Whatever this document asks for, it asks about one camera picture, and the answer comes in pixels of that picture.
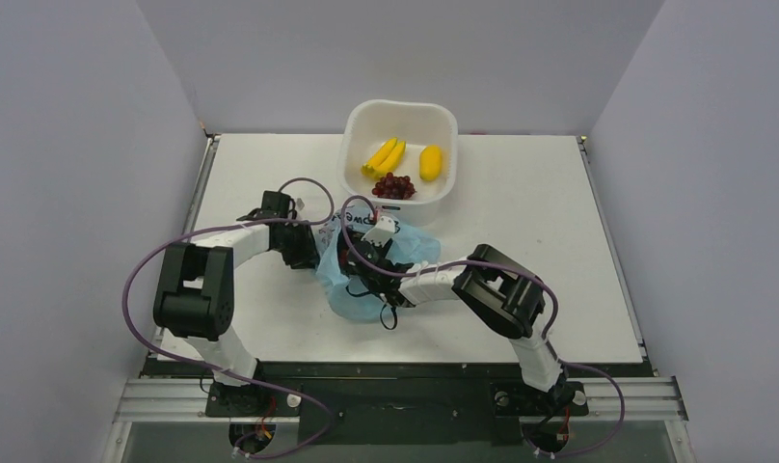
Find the light blue plastic bag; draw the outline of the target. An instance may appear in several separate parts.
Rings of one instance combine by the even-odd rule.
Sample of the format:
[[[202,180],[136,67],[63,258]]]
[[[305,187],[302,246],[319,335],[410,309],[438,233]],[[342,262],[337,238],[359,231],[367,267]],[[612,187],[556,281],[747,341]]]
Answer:
[[[431,234],[413,227],[403,221],[397,220],[396,234],[392,238],[392,245],[387,258],[396,263],[403,264],[403,272],[408,273],[411,268],[420,263],[433,262],[439,259],[441,254],[440,241]],[[365,205],[348,206],[334,214],[334,217],[322,225],[315,233],[316,248],[320,261],[315,269],[315,276],[322,285],[328,304],[332,311],[345,319],[355,322],[379,321],[385,323],[384,313],[394,313],[401,307],[407,307],[408,302],[403,297],[402,301],[382,301],[379,298],[368,295],[365,297],[353,297],[345,291],[345,285],[350,279],[341,273],[337,258],[337,239],[341,232],[360,232],[365,234],[375,224],[372,211]],[[355,256],[374,270],[386,273],[392,277],[396,273],[386,272],[377,268],[363,259],[352,244],[349,236],[345,237],[346,244],[350,246]]]

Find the dark red fake fruit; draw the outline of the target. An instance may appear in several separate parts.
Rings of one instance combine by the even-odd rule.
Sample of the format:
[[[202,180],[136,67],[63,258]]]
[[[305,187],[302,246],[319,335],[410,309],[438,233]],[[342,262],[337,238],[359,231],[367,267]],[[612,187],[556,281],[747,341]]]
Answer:
[[[380,199],[406,201],[416,194],[416,187],[409,176],[387,173],[374,183],[371,194]]]

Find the yellow fake fruit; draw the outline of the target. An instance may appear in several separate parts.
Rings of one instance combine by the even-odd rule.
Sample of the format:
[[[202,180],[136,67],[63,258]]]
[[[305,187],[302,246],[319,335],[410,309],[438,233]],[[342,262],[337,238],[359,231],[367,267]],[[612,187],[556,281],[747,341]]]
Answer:
[[[378,179],[393,172],[406,154],[407,143],[398,138],[387,140],[361,167],[365,177]]]
[[[419,177],[425,182],[435,181],[443,168],[443,150],[437,145],[425,147],[419,155]]]

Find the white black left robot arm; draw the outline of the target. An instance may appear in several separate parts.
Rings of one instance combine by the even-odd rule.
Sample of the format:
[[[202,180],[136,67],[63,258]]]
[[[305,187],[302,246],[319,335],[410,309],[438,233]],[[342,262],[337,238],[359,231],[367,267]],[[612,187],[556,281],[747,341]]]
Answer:
[[[298,218],[296,200],[266,191],[260,207],[241,217],[234,229],[165,248],[153,320],[214,367],[209,416],[255,416],[277,404],[274,392],[261,382],[258,359],[231,326],[234,271],[268,252],[280,253],[293,270],[316,268],[319,255],[311,228],[298,224]]]

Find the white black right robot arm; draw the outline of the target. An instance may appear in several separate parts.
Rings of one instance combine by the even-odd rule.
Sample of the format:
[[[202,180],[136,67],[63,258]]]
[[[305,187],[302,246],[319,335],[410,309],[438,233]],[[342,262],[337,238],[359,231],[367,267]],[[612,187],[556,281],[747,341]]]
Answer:
[[[568,379],[539,322],[546,307],[545,285],[534,273],[489,244],[448,263],[394,262],[391,241],[368,240],[343,231],[336,244],[341,271],[380,300],[383,309],[459,300],[492,332],[510,341],[517,357],[526,403],[545,414],[583,407],[586,396]]]

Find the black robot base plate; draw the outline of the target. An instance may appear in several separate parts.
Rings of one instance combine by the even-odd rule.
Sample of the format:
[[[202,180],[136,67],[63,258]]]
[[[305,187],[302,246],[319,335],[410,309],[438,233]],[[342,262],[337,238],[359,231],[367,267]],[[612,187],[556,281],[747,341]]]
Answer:
[[[246,450],[284,436],[338,445],[523,441],[563,447],[569,419],[643,417],[648,363],[573,369],[557,398],[527,387],[513,364],[266,362],[256,384],[215,383],[206,368],[150,360],[119,414],[143,422],[225,422]]]

